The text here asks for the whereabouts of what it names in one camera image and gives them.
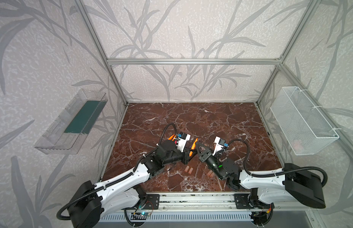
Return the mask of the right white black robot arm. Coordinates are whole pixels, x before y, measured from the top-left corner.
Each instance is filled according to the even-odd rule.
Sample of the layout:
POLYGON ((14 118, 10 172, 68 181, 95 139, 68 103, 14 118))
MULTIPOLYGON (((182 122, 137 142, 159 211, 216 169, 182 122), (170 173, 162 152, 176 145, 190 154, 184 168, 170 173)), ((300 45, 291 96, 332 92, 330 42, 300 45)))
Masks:
POLYGON ((249 190, 249 204, 263 208, 276 202, 298 201, 314 209, 326 208, 323 187, 328 182, 327 173, 319 167, 299 167, 285 163, 283 168, 271 171, 249 171, 230 158, 220 161, 211 148, 196 143, 201 162, 233 191, 249 190))

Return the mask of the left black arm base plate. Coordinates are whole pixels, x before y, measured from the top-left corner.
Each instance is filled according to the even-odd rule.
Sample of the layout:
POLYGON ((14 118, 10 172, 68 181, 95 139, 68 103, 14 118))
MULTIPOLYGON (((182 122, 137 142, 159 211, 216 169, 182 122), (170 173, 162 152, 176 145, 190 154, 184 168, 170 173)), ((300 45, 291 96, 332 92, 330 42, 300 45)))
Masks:
POLYGON ((147 194, 146 197, 140 198, 133 208, 137 210, 157 210, 159 208, 159 203, 159 194, 147 194))

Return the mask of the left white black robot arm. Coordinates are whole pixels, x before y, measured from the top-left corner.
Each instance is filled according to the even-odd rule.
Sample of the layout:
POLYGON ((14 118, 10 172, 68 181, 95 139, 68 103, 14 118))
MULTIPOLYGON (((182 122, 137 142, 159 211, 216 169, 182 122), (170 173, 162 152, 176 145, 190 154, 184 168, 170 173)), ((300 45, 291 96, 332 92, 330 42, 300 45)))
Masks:
POLYGON ((75 228, 92 228, 108 213, 143 204, 147 195, 140 184, 158 176, 167 164, 188 164, 195 152, 195 145, 187 148, 183 140, 159 143, 153 151, 142 156, 134 168, 96 184, 84 182, 56 217, 70 220, 75 228))

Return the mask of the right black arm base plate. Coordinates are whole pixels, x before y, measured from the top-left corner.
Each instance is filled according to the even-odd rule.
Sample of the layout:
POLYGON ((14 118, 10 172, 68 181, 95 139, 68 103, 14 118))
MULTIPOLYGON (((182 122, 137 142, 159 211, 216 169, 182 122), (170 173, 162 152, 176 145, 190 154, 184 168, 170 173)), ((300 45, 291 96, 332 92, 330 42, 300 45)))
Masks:
POLYGON ((233 195, 233 198, 237 209, 267 211, 275 208, 274 203, 265 204, 257 199, 250 199, 250 194, 237 193, 233 195))

